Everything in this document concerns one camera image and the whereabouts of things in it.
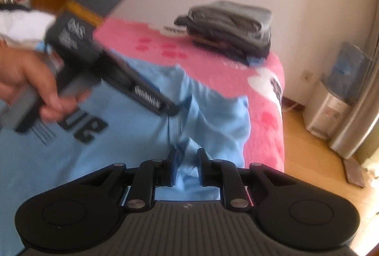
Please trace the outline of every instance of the black circular pad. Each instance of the black circular pad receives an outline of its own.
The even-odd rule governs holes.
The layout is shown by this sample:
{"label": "black circular pad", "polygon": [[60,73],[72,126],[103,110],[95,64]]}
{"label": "black circular pad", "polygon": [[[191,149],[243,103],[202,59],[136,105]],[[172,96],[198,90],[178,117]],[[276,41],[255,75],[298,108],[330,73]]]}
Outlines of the black circular pad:
{"label": "black circular pad", "polygon": [[23,203],[15,224],[25,245],[50,253],[85,250],[111,236],[121,210],[101,188],[76,185],[48,191]]}
{"label": "black circular pad", "polygon": [[321,201],[301,200],[289,207],[289,214],[302,224],[323,225],[332,219],[333,210]]}
{"label": "black circular pad", "polygon": [[79,223],[86,213],[86,206],[80,202],[63,200],[47,205],[42,216],[46,222],[52,225],[68,226]]}
{"label": "black circular pad", "polygon": [[348,245],[360,222],[349,201],[306,183],[272,187],[256,217],[259,227],[275,241],[304,251]]}

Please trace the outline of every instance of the yellow band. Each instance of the yellow band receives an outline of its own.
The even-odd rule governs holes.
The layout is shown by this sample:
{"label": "yellow band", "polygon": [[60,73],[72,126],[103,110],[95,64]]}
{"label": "yellow band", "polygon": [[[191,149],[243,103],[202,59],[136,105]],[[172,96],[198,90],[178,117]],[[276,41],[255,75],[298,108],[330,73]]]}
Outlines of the yellow band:
{"label": "yellow band", "polygon": [[87,8],[74,1],[69,1],[66,7],[70,12],[79,16],[83,21],[86,21],[94,27],[98,27],[104,22],[103,17],[97,15],[96,13],[88,10]]}

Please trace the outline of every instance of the curtain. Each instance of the curtain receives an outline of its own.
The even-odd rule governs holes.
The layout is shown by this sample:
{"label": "curtain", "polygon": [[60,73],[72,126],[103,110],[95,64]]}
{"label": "curtain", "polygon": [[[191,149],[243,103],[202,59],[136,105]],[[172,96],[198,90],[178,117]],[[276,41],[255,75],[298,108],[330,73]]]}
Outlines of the curtain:
{"label": "curtain", "polygon": [[367,69],[363,90],[329,143],[330,148],[345,159],[357,151],[379,118],[379,0],[365,53],[372,61]]}

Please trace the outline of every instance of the hand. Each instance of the hand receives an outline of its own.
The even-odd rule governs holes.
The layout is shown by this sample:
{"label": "hand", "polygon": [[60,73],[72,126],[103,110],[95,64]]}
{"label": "hand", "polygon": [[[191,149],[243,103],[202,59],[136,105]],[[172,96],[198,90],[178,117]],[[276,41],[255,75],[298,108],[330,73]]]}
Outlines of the hand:
{"label": "hand", "polygon": [[40,109],[46,122],[63,120],[85,101],[90,90],[76,97],[58,97],[54,74],[43,59],[47,54],[14,48],[0,49],[0,99],[12,105],[18,93],[28,83],[34,86],[46,105]]}

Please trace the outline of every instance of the white cloth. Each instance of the white cloth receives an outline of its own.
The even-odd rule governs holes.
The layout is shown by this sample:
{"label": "white cloth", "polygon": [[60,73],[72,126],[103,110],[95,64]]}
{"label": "white cloth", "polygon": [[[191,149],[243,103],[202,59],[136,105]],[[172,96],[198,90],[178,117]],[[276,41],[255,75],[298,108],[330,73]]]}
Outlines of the white cloth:
{"label": "white cloth", "polygon": [[41,11],[0,11],[0,35],[15,42],[42,41],[55,16]]}

